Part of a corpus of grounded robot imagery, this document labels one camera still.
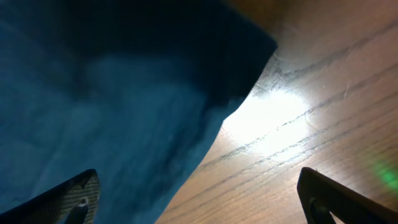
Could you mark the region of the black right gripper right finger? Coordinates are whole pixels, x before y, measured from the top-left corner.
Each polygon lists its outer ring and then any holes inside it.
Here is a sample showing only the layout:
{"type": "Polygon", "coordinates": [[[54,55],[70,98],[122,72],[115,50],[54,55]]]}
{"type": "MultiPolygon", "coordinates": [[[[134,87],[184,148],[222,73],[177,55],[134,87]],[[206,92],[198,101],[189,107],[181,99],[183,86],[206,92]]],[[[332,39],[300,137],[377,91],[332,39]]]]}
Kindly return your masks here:
{"type": "Polygon", "coordinates": [[[335,224],[333,216],[343,223],[397,223],[397,212],[309,167],[300,172],[297,192],[309,224],[335,224]]]}

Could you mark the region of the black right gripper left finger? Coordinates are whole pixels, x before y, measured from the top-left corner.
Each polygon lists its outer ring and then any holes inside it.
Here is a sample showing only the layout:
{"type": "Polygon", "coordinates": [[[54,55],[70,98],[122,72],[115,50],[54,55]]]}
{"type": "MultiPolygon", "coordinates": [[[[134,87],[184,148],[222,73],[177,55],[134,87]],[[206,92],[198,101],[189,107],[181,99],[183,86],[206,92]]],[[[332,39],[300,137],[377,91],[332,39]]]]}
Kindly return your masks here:
{"type": "Polygon", "coordinates": [[[56,187],[1,214],[1,223],[66,223],[73,214],[80,223],[92,224],[98,210],[100,180],[88,169],[56,187]],[[72,213],[78,208],[81,213],[72,213]]]}

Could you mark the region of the navy blue trousers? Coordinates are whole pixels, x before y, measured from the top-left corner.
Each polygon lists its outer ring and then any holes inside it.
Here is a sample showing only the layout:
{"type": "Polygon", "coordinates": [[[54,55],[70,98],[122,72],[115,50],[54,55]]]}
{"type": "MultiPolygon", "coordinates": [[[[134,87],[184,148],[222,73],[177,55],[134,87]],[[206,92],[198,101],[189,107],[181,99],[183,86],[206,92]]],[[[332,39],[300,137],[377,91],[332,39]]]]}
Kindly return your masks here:
{"type": "Polygon", "coordinates": [[[2,1],[1,210],[95,169],[98,223],[154,223],[276,47],[221,1],[2,1]]]}

